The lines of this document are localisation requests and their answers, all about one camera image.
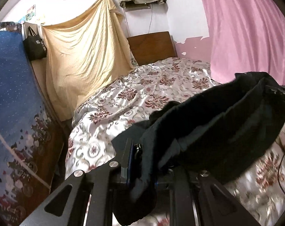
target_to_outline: electrical cable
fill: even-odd
[[[281,164],[282,164],[282,161],[283,161],[284,157],[285,157],[285,151],[284,151],[284,153],[283,153],[282,159],[281,159],[280,164],[279,164],[279,167],[278,167],[278,171],[277,171],[277,181],[278,181],[278,184],[279,184],[279,187],[280,187],[281,191],[282,191],[283,194],[285,195],[285,191],[284,191],[283,187],[281,186],[280,180],[279,180],[279,171],[280,171],[280,167],[281,167]]]
[[[152,10],[152,13],[151,13],[151,22],[150,22],[148,34],[149,34],[149,32],[150,32],[151,24],[152,24],[152,20],[153,20],[153,4],[151,4],[151,10]]]

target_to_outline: silver screw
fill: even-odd
[[[201,176],[205,176],[205,177],[209,176],[208,171],[206,170],[201,171]]]
[[[110,167],[117,167],[118,165],[119,165],[119,164],[118,164],[117,161],[112,161],[112,162],[109,163],[109,166],[110,166]]]
[[[74,176],[76,176],[76,177],[80,177],[80,176],[82,176],[83,175],[83,171],[82,170],[76,170],[75,172],[74,172]]]

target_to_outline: black cable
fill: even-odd
[[[285,191],[283,190],[283,188],[282,188],[282,186],[281,186],[281,184],[280,184],[280,180],[279,180],[279,171],[280,171],[280,167],[281,167],[281,164],[282,164],[282,161],[283,161],[284,157],[285,157],[285,151],[284,151],[284,153],[283,153],[282,159],[281,159],[280,164],[279,164],[279,167],[278,167],[277,181],[278,181],[278,184],[279,184],[279,187],[280,187],[281,191],[282,191],[282,192],[284,193],[284,195],[285,195]]]

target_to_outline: floral bedspread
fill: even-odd
[[[137,67],[83,103],[73,119],[66,156],[66,178],[76,170],[90,170],[115,156],[111,140],[133,123],[147,120],[169,101],[184,102],[218,83],[210,78],[206,62],[169,58]],[[227,189],[263,226],[272,226],[285,209],[285,196],[277,183],[277,169],[285,146],[285,126],[266,155]],[[280,169],[285,190],[285,159]],[[169,205],[160,203],[136,226],[168,226]],[[113,225],[119,225],[113,217]]]

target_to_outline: black tote bag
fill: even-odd
[[[23,41],[24,49],[30,61],[45,58],[47,48],[41,37],[29,26],[28,37]]]

